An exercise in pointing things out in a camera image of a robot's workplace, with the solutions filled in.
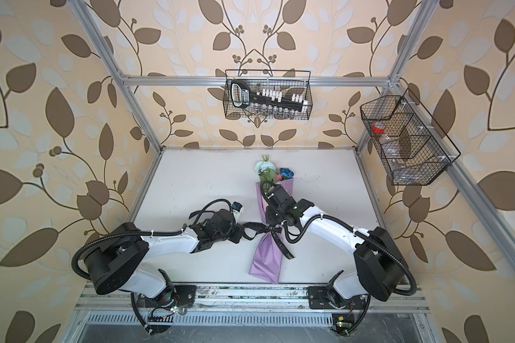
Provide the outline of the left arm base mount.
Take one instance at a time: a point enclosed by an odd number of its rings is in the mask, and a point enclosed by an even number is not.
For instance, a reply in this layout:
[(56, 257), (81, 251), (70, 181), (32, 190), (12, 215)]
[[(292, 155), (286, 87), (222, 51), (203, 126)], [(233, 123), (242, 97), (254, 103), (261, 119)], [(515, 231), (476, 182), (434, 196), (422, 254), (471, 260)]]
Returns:
[(136, 305), (141, 308), (190, 308), (196, 300), (197, 286), (194, 284), (178, 284), (171, 290), (163, 291), (155, 298), (137, 295)]

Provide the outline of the pink purple wrapping paper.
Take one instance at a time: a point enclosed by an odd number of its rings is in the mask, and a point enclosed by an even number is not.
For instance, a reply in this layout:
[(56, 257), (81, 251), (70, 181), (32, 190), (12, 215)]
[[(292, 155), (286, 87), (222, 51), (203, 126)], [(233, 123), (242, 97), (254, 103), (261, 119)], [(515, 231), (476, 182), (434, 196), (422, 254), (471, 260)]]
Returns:
[[(293, 195), (293, 183), (294, 179), (279, 182), (290, 196)], [(260, 213), (261, 222), (265, 224), (267, 203), (260, 195), (260, 184), (256, 183), (255, 186), (258, 197), (257, 208)], [(266, 233), (257, 246), (249, 269), (249, 275), (257, 277), (270, 284), (278, 284), (284, 258), (285, 256), (277, 246), (273, 236), (270, 233)]]

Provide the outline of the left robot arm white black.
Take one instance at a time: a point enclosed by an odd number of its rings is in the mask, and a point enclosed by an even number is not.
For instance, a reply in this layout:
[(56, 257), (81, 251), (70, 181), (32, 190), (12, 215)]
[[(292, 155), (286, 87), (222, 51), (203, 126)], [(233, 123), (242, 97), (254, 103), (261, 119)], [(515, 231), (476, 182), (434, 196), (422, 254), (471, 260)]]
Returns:
[(167, 254), (192, 254), (210, 249), (216, 242), (239, 243), (243, 228), (237, 223), (243, 207), (236, 202), (228, 210), (211, 211), (212, 217), (200, 221), (207, 210), (190, 216), (195, 222), (176, 232), (139, 230), (134, 223), (120, 225), (113, 233), (80, 248), (71, 267), (80, 277), (89, 280), (99, 295), (117, 290), (141, 294), (161, 300), (175, 292), (167, 273), (153, 268), (147, 260)]

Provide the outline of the pale green fake flower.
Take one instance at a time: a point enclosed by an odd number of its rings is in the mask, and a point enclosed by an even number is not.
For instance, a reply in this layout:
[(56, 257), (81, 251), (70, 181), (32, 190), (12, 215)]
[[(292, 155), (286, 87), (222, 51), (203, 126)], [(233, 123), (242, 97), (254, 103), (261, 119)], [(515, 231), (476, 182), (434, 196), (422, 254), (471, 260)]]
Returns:
[(262, 174), (268, 170), (276, 171), (276, 166), (270, 161), (268, 155), (263, 155), (262, 160), (255, 164), (254, 170), (257, 174)]

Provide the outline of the blue fake rose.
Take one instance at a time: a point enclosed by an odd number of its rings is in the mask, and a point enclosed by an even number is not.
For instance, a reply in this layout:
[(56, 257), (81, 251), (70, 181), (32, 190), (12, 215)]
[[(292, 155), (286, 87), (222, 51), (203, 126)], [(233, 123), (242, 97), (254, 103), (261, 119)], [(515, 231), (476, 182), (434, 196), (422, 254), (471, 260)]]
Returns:
[(283, 177), (284, 180), (290, 180), (294, 177), (294, 172), (288, 168), (281, 168), (280, 175)]

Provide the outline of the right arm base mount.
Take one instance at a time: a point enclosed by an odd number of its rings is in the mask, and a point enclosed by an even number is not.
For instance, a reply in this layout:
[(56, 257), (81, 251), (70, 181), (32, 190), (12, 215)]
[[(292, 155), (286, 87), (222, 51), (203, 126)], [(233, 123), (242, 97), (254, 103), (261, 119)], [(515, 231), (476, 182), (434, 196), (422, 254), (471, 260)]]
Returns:
[(345, 299), (333, 287), (326, 285), (310, 286), (306, 295), (312, 310), (363, 310), (367, 300), (364, 295)]

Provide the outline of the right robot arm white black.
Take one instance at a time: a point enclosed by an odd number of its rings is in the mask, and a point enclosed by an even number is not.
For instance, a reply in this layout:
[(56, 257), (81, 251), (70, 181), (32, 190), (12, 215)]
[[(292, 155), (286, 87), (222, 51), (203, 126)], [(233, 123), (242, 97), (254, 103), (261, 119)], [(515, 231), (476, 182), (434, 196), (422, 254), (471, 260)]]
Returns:
[(361, 296), (385, 302), (392, 294), (416, 294), (416, 278), (385, 229), (347, 224), (308, 200), (294, 200), (280, 184), (261, 182), (260, 194), (268, 205), (267, 225), (280, 229), (285, 242), (297, 244), (306, 233), (312, 233), (353, 258), (352, 269), (338, 272), (324, 287), (322, 298), (330, 306), (343, 308)]

